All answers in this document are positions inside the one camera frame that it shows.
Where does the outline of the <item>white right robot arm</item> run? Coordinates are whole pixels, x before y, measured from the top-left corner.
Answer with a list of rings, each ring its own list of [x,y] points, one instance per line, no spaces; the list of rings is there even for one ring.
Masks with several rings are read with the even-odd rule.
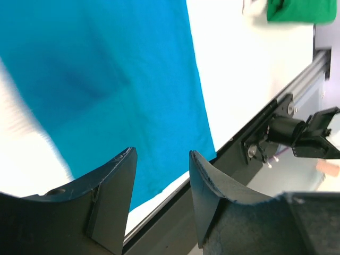
[[[328,127],[339,108],[333,107],[310,115],[306,121],[277,116],[269,122],[266,140],[292,148],[300,158],[339,159],[339,150],[328,138]]]

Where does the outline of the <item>teal blue t shirt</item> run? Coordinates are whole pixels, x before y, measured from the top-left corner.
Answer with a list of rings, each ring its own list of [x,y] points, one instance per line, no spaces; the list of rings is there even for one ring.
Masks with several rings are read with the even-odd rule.
[[[216,156],[185,1],[1,1],[1,59],[75,178],[136,148],[131,209]]]

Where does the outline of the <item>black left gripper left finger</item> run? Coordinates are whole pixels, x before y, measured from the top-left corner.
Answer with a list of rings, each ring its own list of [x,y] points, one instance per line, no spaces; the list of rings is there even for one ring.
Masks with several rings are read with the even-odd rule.
[[[1,254],[121,254],[137,152],[44,195],[1,194]]]

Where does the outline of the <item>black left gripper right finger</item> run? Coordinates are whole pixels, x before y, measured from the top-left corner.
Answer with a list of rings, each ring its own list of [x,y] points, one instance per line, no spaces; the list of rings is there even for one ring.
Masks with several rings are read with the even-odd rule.
[[[190,170],[219,198],[204,254],[339,254],[339,194],[289,192],[269,197],[215,168],[197,151]]]

